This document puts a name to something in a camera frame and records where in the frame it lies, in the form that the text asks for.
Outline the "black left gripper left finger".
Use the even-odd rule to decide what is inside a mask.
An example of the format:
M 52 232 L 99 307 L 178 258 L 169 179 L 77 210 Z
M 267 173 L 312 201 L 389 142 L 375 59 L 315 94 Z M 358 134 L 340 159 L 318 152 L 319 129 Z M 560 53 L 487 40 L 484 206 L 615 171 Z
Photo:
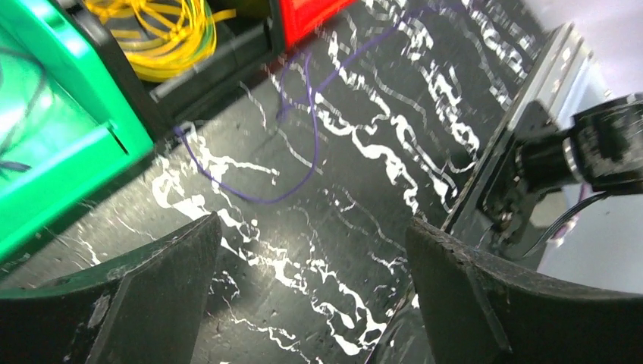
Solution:
M 221 242 L 216 214 L 91 268 L 1 292 L 3 363 L 188 363 Z

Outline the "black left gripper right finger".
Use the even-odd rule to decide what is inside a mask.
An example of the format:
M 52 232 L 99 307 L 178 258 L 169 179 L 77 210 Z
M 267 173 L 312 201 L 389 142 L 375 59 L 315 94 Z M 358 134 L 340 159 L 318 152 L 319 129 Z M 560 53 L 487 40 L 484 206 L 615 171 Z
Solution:
M 438 363 L 640 363 L 642 297 L 562 281 L 414 219 L 406 251 Z

